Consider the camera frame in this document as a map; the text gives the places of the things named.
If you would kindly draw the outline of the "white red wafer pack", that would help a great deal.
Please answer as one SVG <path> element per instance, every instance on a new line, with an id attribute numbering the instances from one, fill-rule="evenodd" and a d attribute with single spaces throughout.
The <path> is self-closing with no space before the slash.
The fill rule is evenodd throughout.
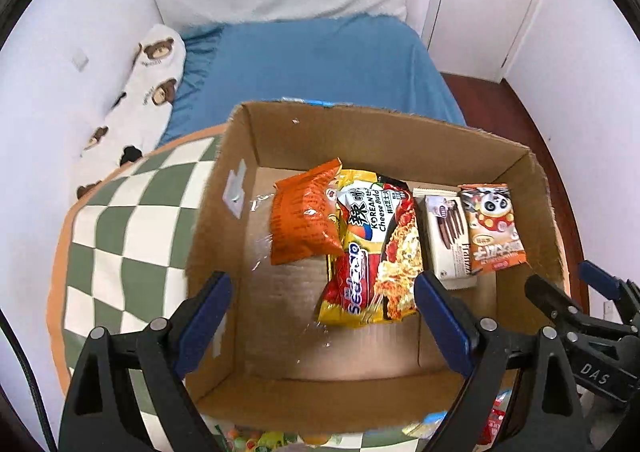
<path id="1" fill-rule="evenodd" d="M 507 389 L 500 391 L 492 404 L 486 424 L 480 433 L 476 443 L 477 450 L 486 450 L 491 446 L 498 436 L 502 422 L 506 417 L 506 409 L 508 408 L 512 390 Z"/>

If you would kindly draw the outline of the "orange panda biscuit pack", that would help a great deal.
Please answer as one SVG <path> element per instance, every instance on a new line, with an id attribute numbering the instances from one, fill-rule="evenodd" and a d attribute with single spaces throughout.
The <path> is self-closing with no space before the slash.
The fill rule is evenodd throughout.
<path id="1" fill-rule="evenodd" d="M 460 186 L 459 198 L 469 228 L 471 272 L 484 274 L 526 263 L 515 225 L 511 192 L 505 183 Z"/>

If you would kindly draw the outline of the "green candy ball bag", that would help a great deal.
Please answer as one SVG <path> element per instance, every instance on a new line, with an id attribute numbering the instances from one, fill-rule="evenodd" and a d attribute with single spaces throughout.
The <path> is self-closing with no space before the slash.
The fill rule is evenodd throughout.
<path id="1" fill-rule="evenodd" d="M 236 426 L 224 429 L 221 424 L 214 425 L 214 437 L 222 450 L 231 452 L 269 452 L 298 443 L 298 437 L 287 432 L 264 432 Z"/>

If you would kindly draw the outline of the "white chocolate stick box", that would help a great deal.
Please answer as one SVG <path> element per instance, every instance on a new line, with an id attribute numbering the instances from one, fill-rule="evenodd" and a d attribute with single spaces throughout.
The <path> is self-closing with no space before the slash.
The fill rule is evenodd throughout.
<path id="1" fill-rule="evenodd" d="M 476 287 L 471 271 L 469 228 L 458 192 L 437 188 L 414 188 L 428 242 L 431 272 L 446 290 Z"/>

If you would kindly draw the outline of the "yellow red instant noodle pack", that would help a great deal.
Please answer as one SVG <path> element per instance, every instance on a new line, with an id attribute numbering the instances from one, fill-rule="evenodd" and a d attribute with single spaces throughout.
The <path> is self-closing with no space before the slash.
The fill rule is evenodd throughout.
<path id="1" fill-rule="evenodd" d="M 323 325 L 362 328 L 416 312 L 413 287 L 423 272 L 416 202 L 407 183 L 343 169 L 336 178 L 336 220 L 343 253 L 330 257 L 319 302 Z"/>

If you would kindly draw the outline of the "braised egg pack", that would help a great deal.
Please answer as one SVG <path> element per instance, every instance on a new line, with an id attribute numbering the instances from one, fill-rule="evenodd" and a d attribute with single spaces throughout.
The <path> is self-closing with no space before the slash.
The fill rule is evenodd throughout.
<path id="1" fill-rule="evenodd" d="M 298 436 L 306 446 L 325 446 L 332 438 L 331 435 L 325 434 L 299 434 Z"/>

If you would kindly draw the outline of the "orange snack bag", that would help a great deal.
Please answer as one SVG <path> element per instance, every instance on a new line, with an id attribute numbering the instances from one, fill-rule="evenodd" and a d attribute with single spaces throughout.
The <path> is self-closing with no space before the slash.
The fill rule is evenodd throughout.
<path id="1" fill-rule="evenodd" d="M 274 184 L 270 216 L 270 261 L 274 266 L 343 253 L 334 188 L 341 170 L 341 160 L 334 158 Z"/>

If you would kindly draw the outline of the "yellow panda snack pack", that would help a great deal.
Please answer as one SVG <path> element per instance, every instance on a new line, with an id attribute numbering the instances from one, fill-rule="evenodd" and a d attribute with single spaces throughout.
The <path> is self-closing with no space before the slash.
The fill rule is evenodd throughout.
<path id="1" fill-rule="evenodd" d="M 411 423 L 401 429 L 401 432 L 410 438 L 420 440 L 430 440 L 437 432 L 440 424 L 445 419 L 447 412 L 437 412 L 428 414 L 420 422 Z"/>

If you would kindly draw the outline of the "green white checkered mat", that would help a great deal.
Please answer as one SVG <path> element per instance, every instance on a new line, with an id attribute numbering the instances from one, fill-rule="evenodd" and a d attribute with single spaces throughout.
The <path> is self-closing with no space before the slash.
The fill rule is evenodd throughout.
<path id="1" fill-rule="evenodd" d="M 171 142 L 113 172 L 68 213 L 47 313 L 63 387 L 93 328 L 141 330 L 195 290 L 186 263 L 222 138 L 216 126 Z M 442 377 L 444 362 L 417 316 L 359 330 L 316 321 L 326 260 L 270 262 L 269 194 L 280 178 L 266 168 L 243 183 L 248 200 L 230 242 L 242 261 L 232 306 L 186 383 L 210 429 L 262 426 L 302 440 L 331 415 L 331 390 L 371 383 L 399 411 L 420 380 Z"/>

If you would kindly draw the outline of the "cardboard milk box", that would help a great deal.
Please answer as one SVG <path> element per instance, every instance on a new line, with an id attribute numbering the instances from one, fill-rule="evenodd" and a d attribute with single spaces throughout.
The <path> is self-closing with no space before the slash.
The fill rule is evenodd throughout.
<path id="1" fill-rule="evenodd" d="M 459 255 L 454 291 L 535 334 L 524 293 L 565 278 L 535 155 L 476 129 L 357 105 L 245 102 L 232 112 L 186 262 L 191 290 L 228 274 L 219 346 L 186 389 L 203 414 L 303 436 L 405 425 L 449 409 L 448 368 L 413 282 Z"/>

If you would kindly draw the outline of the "bear print long pillow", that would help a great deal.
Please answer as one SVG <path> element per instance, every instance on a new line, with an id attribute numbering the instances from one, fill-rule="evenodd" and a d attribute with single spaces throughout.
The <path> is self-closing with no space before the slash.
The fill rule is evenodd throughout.
<path id="1" fill-rule="evenodd" d="M 80 153 L 73 178 L 78 198 L 123 164 L 157 147 L 168 126 L 184 62 L 181 36 L 164 24 L 152 26 L 138 43 L 122 92 Z"/>

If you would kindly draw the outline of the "blue bed sheet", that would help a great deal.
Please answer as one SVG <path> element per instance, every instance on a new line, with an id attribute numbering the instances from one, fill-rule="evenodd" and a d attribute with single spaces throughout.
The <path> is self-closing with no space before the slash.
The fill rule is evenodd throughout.
<path id="1" fill-rule="evenodd" d="M 223 124 L 247 101 L 356 104 L 465 123 L 419 35 L 393 16 L 210 23 L 181 37 L 186 62 L 162 143 Z"/>

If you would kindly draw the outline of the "wall socket plate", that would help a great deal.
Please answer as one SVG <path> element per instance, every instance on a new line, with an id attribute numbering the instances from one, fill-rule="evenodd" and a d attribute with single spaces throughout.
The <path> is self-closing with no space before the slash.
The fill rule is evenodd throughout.
<path id="1" fill-rule="evenodd" d="M 78 72 L 82 72 L 89 62 L 89 58 L 85 51 L 76 50 L 72 55 L 72 63 Z"/>

